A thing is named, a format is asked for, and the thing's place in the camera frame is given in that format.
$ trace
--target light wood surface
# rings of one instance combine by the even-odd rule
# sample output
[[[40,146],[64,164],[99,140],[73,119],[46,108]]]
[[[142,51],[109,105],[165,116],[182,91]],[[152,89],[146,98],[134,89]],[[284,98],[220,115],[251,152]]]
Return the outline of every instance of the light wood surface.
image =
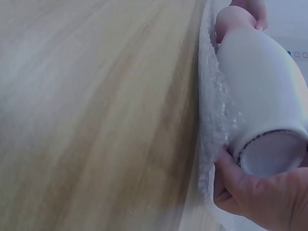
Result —
[[[1,231],[219,230],[196,188],[203,7],[0,1]]]

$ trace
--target bubble wrap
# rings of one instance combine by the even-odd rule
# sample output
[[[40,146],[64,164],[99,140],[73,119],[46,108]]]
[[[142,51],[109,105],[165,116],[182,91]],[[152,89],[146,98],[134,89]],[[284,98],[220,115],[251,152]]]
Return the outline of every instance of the bubble wrap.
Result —
[[[243,118],[235,110],[235,104],[219,71],[215,55],[213,1],[207,0],[203,13],[199,44],[199,108],[200,108],[200,154],[199,189],[205,206],[223,225],[226,231],[264,231],[258,225],[241,216],[235,216],[217,208],[213,203],[214,161],[222,145],[229,144]]]

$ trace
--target wood grain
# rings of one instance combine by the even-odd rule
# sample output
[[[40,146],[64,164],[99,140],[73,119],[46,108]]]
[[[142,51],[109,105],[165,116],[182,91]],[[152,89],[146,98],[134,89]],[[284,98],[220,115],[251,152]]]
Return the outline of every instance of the wood grain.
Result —
[[[0,2],[0,230],[219,230],[191,175],[203,7]]]

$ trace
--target icon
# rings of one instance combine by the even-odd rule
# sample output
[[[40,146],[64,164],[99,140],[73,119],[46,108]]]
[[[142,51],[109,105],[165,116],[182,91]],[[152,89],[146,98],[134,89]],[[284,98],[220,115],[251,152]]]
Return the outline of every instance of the icon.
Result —
[[[294,53],[294,57],[296,57],[296,58],[300,58],[300,53],[295,52],[295,53]]]

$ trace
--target hand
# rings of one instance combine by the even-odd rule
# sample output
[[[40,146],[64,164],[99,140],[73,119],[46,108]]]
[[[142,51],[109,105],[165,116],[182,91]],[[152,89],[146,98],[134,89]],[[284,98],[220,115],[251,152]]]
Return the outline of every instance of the hand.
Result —
[[[215,163],[214,203],[270,231],[308,230],[308,168],[262,179],[244,174],[227,151]]]
[[[257,30],[265,30],[269,27],[268,13],[264,0],[232,0],[230,6],[240,6],[250,12],[257,23]]]

